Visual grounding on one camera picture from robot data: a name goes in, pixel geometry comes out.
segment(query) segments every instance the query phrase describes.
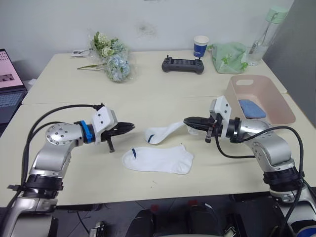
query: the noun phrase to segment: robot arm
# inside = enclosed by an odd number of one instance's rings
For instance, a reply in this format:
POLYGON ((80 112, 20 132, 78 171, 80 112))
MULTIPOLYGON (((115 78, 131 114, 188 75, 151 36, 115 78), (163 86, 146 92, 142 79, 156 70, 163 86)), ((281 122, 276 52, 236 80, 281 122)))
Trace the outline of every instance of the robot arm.
MULTIPOLYGON (((207 132, 206 142, 211 137, 218 136, 229 139, 232 143, 240 143, 251 136, 271 127, 269 123, 260 119, 239 118, 229 119, 231 107, 224 96, 212 102, 209 118, 189 117, 184 123, 192 128, 207 132)), ((287 215, 290 205, 301 190, 299 204, 287 221, 293 236, 299 233, 316 229, 316 203, 306 184, 295 167, 294 159, 288 143, 277 136, 273 131, 251 138, 243 142, 257 159, 264 172, 264 182, 270 186, 270 193, 277 201, 284 216, 287 215)))
POLYGON ((83 143, 107 141, 110 152, 114 152, 111 137, 133 128, 132 123, 118 122, 114 111, 105 106, 92 117, 91 124, 79 121, 50 126, 45 134, 46 143, 38 152, 25 185, 9 186, 22 191, 22 196, 15 201, 2 236, 48 236, 52 222, 50 213, 57 205, 58 192, 63 190, 62 181, 72 149, 83 143))

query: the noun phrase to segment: plastic bottle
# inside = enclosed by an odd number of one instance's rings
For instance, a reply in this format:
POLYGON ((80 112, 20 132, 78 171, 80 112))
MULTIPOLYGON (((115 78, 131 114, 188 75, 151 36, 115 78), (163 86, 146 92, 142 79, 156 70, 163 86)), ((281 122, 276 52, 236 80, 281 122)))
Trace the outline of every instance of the plastic bottle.
POLYGON ((268 47, 272 44, 277 29, 285 19, 288 9, 273 6, 269 9, 260 34, 249 50, 247 61, 250 66, 257 66, 268 47))

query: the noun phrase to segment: blue paper cup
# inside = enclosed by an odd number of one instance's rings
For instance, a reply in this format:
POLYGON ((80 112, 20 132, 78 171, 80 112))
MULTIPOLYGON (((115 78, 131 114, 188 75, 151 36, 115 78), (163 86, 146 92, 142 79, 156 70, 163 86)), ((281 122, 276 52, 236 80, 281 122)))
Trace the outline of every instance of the blue paper cup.
POLYGON ((195 36, 194 37, 194 52, 195 57, 203 57, 209 38, 207 36, 195 36))

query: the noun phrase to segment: flower bouquet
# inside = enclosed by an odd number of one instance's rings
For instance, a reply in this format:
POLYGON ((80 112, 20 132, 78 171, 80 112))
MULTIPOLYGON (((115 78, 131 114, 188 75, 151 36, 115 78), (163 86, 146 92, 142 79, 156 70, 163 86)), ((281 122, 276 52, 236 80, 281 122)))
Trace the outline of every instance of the flower bouquet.
POLYGON ((97 32, 91 40, 89 55, 99 63, 78 69, 102 70, 115 82, 123 82, 131 78, 128 48, 118 38, 108 39, 105 34, 97 32))

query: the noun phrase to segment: white table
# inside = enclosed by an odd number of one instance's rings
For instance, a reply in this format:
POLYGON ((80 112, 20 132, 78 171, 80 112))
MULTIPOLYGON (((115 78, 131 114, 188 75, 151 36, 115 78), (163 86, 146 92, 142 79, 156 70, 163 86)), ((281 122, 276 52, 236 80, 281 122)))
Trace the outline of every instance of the white table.
MULTIPOLYGON (((288 94, 283 94, 296 122, 292 124, 304 143, 304 171, 306 179, 316 186, 315 138, 316 130, 300 111, 288 94)), ((107 105, 114 109, 119 121, 133 122, 136 128, 113 138, 116 151, 109 153, 106 143, 86 144, 74 148, 72 160, 64 179, 64 190, 58 196, 59 205, 86 204, 128 201, 154 198, 220 195, 267 191, 263 172, 255 159, 229 159, 219 154, 215 142, 205 143, 205 132, 194 136, 187 129, 176 131, 161 145, 153 146, 144 140, 144 130, 151 126, 166 126, 190 116, 208 117, 210 102, 216 97, 191 98, 146 98, 108 100, 107 105), (160 172, 138 172, 125 168, 122 155, 133 147, 169 148, 183 143, 195 155, 191 171, 187 175, 160 172)), ((81 100, 78 102, 97 103, 81 100)), ((7 205, 14 192, 6 189, 8 184, 18 184, 21 175, 21 157, 28 131, 34 121, 53 108, 69 103, 22 105, 10 125, 0 138, 0 206, 7 205)), ((81 119, 90 121, 93 109, 69 109, 57 112, 44 122, 61 120, 75 122, 81 119)), ((31 143, 30 165, 45 142, 45 129, 38 133, 31 143)), ((299 149, 296 138, 289 131, 278 131, 291 146, 297 162, 299 149)), ((244 144, 221 142, 228 154, 251 155, 244 144)))
MULTIPOLYGON (((217 73, 208 52, 202 58, 205 69, 201 75, 163 72, 161 64, 167 54, 173 58, 194 59, 192 51, 133 52, 131 62, 136 66, 136 76, 127 83, 113 83, 104 72, 77 70, 78 67, 92 64, 86 58, 56 54, 22 104, 86 100, 106 103, 118 99, 223 95, 232 75, 217 73)), ((245 73, 267 76, 281 93, 287 92, 263 61, 256 67, 248 67, 245 73)))

